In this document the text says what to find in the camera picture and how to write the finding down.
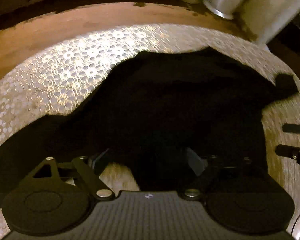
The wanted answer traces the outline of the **black garment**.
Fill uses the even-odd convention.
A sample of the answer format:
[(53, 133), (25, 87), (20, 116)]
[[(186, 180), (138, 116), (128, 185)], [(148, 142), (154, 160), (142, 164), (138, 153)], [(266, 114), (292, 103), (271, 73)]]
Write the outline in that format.
[(143, 191), (189, 185), (188, 150), (266, 173), (262, 111), (296, 94), (293, 76), (271, 82), (210, 47), (142, 51), (115, 66), (72, 113), (42, 116), (0, 146), (0, 207), (47, 157), (69, 162), (106, 152)]

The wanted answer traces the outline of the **floral lace tablecloth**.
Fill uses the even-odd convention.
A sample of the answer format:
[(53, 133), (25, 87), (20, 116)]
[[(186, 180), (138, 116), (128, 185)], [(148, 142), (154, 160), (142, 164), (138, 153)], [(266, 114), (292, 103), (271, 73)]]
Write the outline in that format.
[(274, 82), (293, 76), (298, 94), (262, 111), (267, 172), (219, 165), (208, 158), (211, 190), (185, 200), (175, 191), (143, 191), (132, 171), (103, 152), (88, 165), (113, 200), (53, 200), (31, 193), (31, 172), (2, 200), (7, 239), (300, 239), (300, 165), (276, 155), (277, 145), (300, 147), (300, 80), (280, 59), (217, 30), (174, 24), (94, 31), (50, 46), (0, 81), (0, 146), (45, 115), (72, 113), (121, 62), (142, 51), (180, 54), (212, 48)]

